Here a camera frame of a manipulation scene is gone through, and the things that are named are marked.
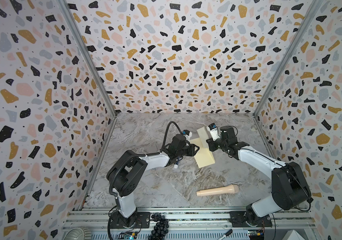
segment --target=beige foam block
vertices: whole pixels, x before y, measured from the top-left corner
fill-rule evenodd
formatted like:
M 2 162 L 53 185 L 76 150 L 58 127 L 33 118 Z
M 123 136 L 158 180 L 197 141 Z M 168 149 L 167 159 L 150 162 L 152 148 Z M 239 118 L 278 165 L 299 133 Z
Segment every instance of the beige foam block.
M 199 151 L 197 151 L 196 155 L 194 156 L 197 166 L 199 168 L 215 163 L 215 159 L 214 159 L 214 156 L 212 155 L 212 152 L 210 151 L 210 149 L 203 147 L 203 144 L 202 144 L 202 141 L 200 141 L 200 138 L 192 139 L 190 140 L 190 143 L 195 144 L 196 146 L 200 148 Z
M 211 138 L 208 136 L 208 133 L 206 131 L 206 127 L 199 128 L 197 131 L 197 134 L 199 135 L 199 138 L 202 141 L 202 146 L 204 148 L 208 148 L 208 143 L 206 142 L 207 139 Z

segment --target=terrazzo wallpaper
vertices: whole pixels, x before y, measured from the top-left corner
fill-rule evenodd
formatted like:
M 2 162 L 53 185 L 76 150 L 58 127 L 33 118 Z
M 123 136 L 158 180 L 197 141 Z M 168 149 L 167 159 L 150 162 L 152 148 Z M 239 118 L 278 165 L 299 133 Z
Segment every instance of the terrazzo wallpaper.
M 117 112 L 253 112 L 311 0 L 68 0 Z
M 257 119 L 301 165 L 323 239 L 342 239 L 342 1 L 323 1 Z
M 110 119 L 53 1 L 0 0 L 0 239 L 59 239 Z

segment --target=metal corner post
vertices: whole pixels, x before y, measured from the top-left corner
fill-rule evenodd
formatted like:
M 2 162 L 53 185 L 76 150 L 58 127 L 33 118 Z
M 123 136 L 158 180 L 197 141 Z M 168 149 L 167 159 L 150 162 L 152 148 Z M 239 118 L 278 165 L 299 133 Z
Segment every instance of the metal corner post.
M 304 33 L 307 31 L 308 27 L 310 26 L 312 20 L 314 19 L 316 13 L 318 12 L 318 10 L 320 8 L 322 2 L 323 2 L 322 0 L 313 0 L 312 3 L 310 4 L 310 6 L 308 7 L 307 13 L 306 13 L 304 20 L 302 21 L 302 23 L 299 27 L 298 32 L 294 36 L 292 43 L 289 45 L 287 52 L 283 56 L 283 59 L 280 62 L 278 68 L 276 69 L 276 71 L 275 71 L 270 83 L 268 84 L 266 90 L 264 91 L 264 94 L 263 94 L 260 102 L 256 106 L 256 109 L 253 113 L 254 117 L 258 116 L 259 113 L 261 112 L 264 103 L 267 101 L 268 96 L 270 95 L 270 93 L 274 89 L 275 84 L 278 82 L 281 74 L 284 71 L 284 68 L 286 67 L 287 63 L 290 61 L 291 56 L 293 55 L 294 51 L 299 46 L 299 43 L 300 43 Z
M 56 2 L 58 3 L 58 7 L 64 16 L 65 21 L 68 24 L 68 28 L 72 32 L 72 35 L 73 35 L 73 37 L 74 37 L 74 39 L 75 39 L 75 41 L 79 47 L 79 50 L 80 50 L 86 64 L 89 66 L 89 70 L 91 72 L 93 79 L 95 79 L 97 88 L 100 90 L 100 94 L 107 104 L 107 108 L 110 112 L 111 118 L 115 119 L 116 118 L 116 111 L 115 111 L 115 109 L 111 103 L 111 100 L 109 99 L 109 96 L 106 92 L 106 89 L 104 88 L 103 83 L 100 80 L 100 76 L 96 70 L 94 62 L 92 61 L 90 55 L 88 54 L 87 46 L 85 45 L 85 43 L 82 40 L 82 37 L 80 35 L 80 31 L 77 28 L 77 24 L 75 23 L 75 20 L 72 17 L 71 11 L 68 8 L 68 4 L 67 4 L 66 0 L 56 0 Z

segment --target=patterned wall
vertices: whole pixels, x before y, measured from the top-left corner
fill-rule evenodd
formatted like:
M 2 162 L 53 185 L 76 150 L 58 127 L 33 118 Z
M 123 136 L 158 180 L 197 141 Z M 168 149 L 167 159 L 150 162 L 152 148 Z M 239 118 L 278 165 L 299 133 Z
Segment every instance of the patterned wall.
M 311 3 L 68 5 L 117 112 L 252 112 Z
M 324 239 L 342 239 L 342 2 L 324 1 L 257 117 L 276 155 L 298 161 Z
M 0 239 L 59 239 L 110 119 L 54 1 L 0 0 Z

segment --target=marble floor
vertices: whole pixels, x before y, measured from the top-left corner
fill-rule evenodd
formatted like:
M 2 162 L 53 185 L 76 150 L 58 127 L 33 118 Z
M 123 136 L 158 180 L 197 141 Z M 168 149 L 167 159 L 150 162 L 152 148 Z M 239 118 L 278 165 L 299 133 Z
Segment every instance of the marble floor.
M 126 150 L 136 153 L 156 152 L 162 145 L 164 131 L 169 121 L 176 122 L 180 129 L 193 133 L 191 139 L 199 137 L 196 130 L 216 123 L 217 126 L 232 125 L 239 130 L 239 141 L 249 143 L 256 150 L 267 154 L 256 125 L 248 114 L 144 114 L 120 113 L 112 133 L 107 151 L 97 173 L 92 191 L 84 207 L 110 208 L 114 198 L 108 194 L 108 170 Z M 177 129 L 171 125 L 167 143 Z M 199 169 L 193 157 L 184 157 L 178 169 L 173 166 L 144 172 L 135 189 L 137 207 L 187 207 L 187 206 L 246 206 L 266 197 L 271 190 L 271 181 L 250 165 L 229 158 L 224 152 L 213 152 L 215 164 Z M 237 194 L 222 194 L 197 197 L 196 191 L 213 187 L 237 184 Z

